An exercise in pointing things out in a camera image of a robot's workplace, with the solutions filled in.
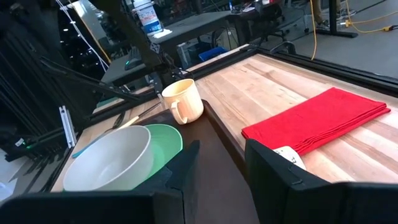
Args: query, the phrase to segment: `red towel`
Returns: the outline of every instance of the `red towel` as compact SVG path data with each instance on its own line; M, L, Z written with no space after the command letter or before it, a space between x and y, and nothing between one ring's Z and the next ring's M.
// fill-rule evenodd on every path
M304 155L388 112L385 103L331 88L242 129L242 135L271 149L290 146Z

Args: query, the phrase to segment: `bottle label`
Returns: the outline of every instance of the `bottle label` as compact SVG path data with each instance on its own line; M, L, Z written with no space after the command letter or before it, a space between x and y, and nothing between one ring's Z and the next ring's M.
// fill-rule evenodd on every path
M152 5L138 10L137 14L147 34L162 29Z
M162 28L162 26L159 21L156 21L156 22L153 22L151 24L147 24L144 26L145 33L147 33L147 34L161 30L161 28Z

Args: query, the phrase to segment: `white mug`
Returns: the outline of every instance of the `white mug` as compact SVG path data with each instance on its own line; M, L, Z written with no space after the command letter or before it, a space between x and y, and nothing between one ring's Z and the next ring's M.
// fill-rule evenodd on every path
M203 113L203 102L193 79L183 79L169 85L163 90L162 96L178 124L196 121Z

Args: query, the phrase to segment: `wooden table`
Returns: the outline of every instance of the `wooden table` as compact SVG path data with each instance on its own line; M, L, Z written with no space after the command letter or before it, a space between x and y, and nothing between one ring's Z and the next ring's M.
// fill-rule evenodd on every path
M397 98L263 55L252 56L208 75L198 80L197 85L201 97L215 109L243 149L242 128L281 113L333 86L384 101L392 110L389 114L306 154L302 159L309 172L330 182L398 182ZM157 102L158 99L152 100L127 111L125 121ZM161 110L158 107L146 117ZM116 116L85 129L73 153L110 128L115 119ZM62 190L63 176L72 162L73 159L69 158L52 191Z

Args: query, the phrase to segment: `brown wooden tray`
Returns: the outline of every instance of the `brown wooden tray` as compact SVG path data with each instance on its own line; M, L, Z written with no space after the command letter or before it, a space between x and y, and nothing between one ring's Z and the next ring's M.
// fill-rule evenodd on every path
M138 124L169 124L177 128L184 147L200 140L195 182L196 223L259 223L251 192L245 181L243 150L210 104L203 100L203 115L193 123L178 125L169 110Z

